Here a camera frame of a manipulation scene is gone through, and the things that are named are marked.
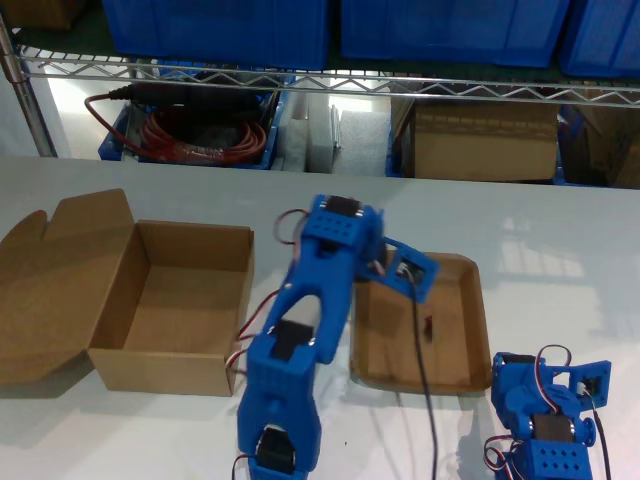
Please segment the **robotic arm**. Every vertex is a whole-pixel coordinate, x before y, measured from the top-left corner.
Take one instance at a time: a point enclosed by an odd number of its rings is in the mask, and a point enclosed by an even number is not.
[[[607,404],[611,362],[569,366],[569,355],[567,365],[552,367],[540,354],[494,357],[491,402],[513,445],[493,450],[497,464],[485,445],[485,462],[497,480],[591,480],[587,448],[596,442],[596,425],[580,414]],[[553,383],[561,373],[569,374],[568,387]]]
[[[238,443],[249,455],[252,480],[304,480],[316,467],[321,427],[313,399],[315,367],[333,361],[354,281],[376,281],[410,297],[412,278],[417,301],[426,299],[438,265],[383,232],[382,213],[372,207],[336,196],[315,198],[301,233],[299,258],[248,350]],[[385,258],[387,245],[397,251],[391,266],[379,272],[374,265]],[[284,318],[307,295],[320,300],[316,331]]]

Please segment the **open cardboard box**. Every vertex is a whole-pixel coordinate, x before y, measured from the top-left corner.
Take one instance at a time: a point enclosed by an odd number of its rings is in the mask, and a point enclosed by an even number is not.
[[[65,199],[0,243],[0,384],[88,354],[110,390],[230,395],[252,281],[248,228],[135,223],[122,190]]]
[[[427,255],[440,264],[426,303],[418,305],[431,392],[484,391],[491,386],[491,355],[478,267],[461,255]],[[354,375],[373,387],[421,392],[411,301],[377,283],[359,284],[354,323]]]

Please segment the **black cable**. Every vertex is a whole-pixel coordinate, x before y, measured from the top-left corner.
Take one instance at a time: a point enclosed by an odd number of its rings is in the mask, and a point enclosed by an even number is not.
[[[598,434],[600,435],[600,443],[602,444],[602,455],[604,456],[604,470],[607,475],[607,480],[611,480],[611,467],[609,465],[609,450],[607,449],[607,439],[604,436],[604,428],[600,421],[600,416],[596,409],[593,409],[593,418],[596,421],[596,427],[598,427]]]
[[[422,361],[422,347],[420,345],[420,326],[418,325],[418,294],[416,292],[416,285],[413,280],[413,275],[409,271],[405,271],[405,275],[409,284],[411,285],[411,303],[413,307],[413,339],[416,347],[416,357],[418,359],[418,367],[420,368],[420,381],[422,382],[422,389],[424,391],[425,399],[427,400],[427,410],[429,411],[429,421],[431,422],[431,438],[433,440],[433,467],[431,470],[432,480],[436,480],[438,471],[438,435],[436,434],[436,422],[433,418],[433,405],[431,404],[431,393],[429,391],[429,383],[427,382],[427,373],[424,369],[424,363]]]
[[[591,405],[593,406],[593,419],[596,421],[596,427],[598,428],[598,435],[600,435],[600,443],[602,444],[602,455],[604,457],[604,470],[607,476],[607,480],[611,480],[611,466],[609,465],[609,449],[607,448],[607,439],[604,436],[604,427],[600,421],[600,415],[596,410],[596,404],[593,401],[593,397],[589,393],[589,390],[584,387],[584,394],[589,397]]]

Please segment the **metal wire shelf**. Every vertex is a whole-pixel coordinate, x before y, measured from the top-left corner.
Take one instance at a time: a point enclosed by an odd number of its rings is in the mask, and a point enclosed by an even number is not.
[[[227,65],[159,65],[156,60],[65,54],[33,47],[21,47],[19,52],[30,67],[31,77],[188,82],[209,88],[640,108],[640,85],[607,81],[545,83],[447,79],[382,71],[250,70]]]

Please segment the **white table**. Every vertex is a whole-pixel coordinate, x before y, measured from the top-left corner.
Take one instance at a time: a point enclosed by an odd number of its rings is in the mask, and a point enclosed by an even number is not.
[[[139,219],[254,229],[251,308],[290,259],[271,236],[279,213],[308,206],[316,193],[384,208],[390,236],[477,262],[492,354],[561,343],[575,364],[613,362],[601,411],[613,475],[640,478],[640,192],[0,158],[0,235],[34,210],[51,214],[65,197],[115,187]],[[424,399],[354,384],[348,353],[346,332],[336,361],[318,374],[324,431],[310,478],[428,479]],[[94,372],[58,399],[0,400],[2,478],[228,479],[241,391],[233,398],[109,392]],[[503,430],[488,392],[434,401],[439,477],[491,479],[482,444]],[[604,478],[601,450],[590,450],[594,477]],[[243,466],[238,478],[245,476]]]

